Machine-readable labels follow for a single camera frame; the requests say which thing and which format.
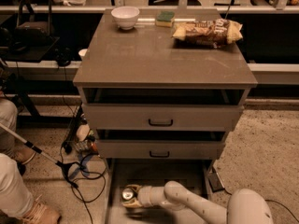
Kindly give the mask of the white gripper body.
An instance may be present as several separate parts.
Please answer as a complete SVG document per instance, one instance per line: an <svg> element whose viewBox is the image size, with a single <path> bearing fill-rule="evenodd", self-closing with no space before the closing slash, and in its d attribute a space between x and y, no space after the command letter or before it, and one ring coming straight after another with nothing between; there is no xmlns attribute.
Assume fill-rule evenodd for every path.
<svg viewBox="0 0 299 224"><path fill-rule="evenodd" d="M138 191L137 199L143 207L161 205L165 200L164 188L144 186Z"/></svg>

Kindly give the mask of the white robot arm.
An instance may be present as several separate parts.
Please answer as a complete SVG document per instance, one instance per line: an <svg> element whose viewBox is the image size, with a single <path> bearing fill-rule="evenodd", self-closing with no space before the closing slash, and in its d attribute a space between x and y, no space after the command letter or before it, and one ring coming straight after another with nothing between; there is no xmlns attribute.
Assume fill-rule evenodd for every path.
<svg viewBox="0 0 299 224"><path fill-rule="evenodd" d="M187 190L177 181L168 181L162 187L127 185L121 197L126 208L187 207L208 224L274 224L266 200L251 189L235 191L226 208Z"/></svg>

